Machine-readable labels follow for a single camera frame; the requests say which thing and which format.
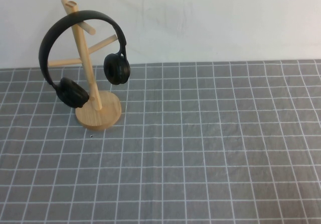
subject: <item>headphone ear cup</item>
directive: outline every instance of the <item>headphone ear cup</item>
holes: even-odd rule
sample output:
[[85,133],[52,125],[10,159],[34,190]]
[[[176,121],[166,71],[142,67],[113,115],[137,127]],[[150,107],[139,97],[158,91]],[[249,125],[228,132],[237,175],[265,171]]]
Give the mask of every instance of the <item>headphone ear cup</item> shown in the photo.
[[117,54],[109,54],[104,60],[104,73],[111,84],[119,85],[123,81],[123,64]]
[[130,66],[123,56],[109,54],[104,61],[105,76],[111,84],[119,85],[128,81]]
[[73,80],[63,77],[56,90],[58,98],[67,106],[82,107],[88,100],[88,93]]

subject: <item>table surface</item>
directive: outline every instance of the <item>table surface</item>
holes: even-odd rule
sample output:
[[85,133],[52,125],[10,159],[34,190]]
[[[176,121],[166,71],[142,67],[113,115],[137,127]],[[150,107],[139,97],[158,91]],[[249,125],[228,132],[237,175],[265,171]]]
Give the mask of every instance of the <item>table surface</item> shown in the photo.
[[39,69],[0,70],[0,223],[321,223],[320,60],[94,71],[123,111],[101,132]]

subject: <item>black headphones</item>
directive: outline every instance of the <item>black headphones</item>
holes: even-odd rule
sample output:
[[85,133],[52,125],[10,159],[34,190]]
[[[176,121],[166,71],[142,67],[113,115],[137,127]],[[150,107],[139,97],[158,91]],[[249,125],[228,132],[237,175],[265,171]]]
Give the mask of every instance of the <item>black headphones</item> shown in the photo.
[[130,66],[126,57],[126,39],[120,26],[109,16],[96,11],[71,13],[56,22],[46,33],[39,49],[39,64],[45,80],[53,86],[58,98],[69,107],[82,107],[88,100],[88,93],[71,79],[63,77],[56,85],[48,71],[49,52],[58,37],[69,27],[85,20],[97,19],[110,23],[118,37],[120,49],[116,54],[109,54],[104,60],[104,72],[111,84],[126,83],[130,76]]

